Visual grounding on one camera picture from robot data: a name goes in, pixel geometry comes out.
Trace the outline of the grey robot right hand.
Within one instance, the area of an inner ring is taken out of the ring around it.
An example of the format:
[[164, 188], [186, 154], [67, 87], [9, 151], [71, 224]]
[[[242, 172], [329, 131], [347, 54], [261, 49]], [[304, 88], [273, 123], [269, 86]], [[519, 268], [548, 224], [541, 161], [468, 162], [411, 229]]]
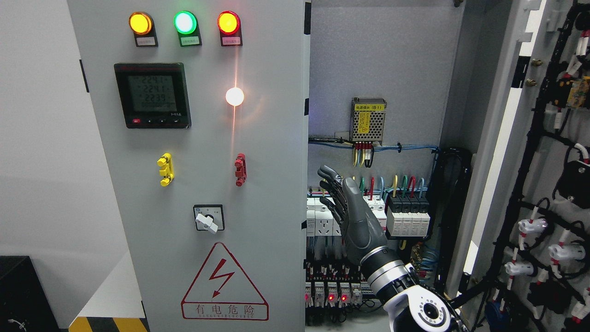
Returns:
[[320, 201], [331, 211], [345, 240], [347, 259], [362, 269], [375, 271], [396, 260], [386, 246], [386, 236], [379, 221], [368, 207], [360, 188], [352, 178], [342, 178], [328, 166], [321, 166], [318, 175], [325, 181], [320, 186], [327, 190], [327, 198]]

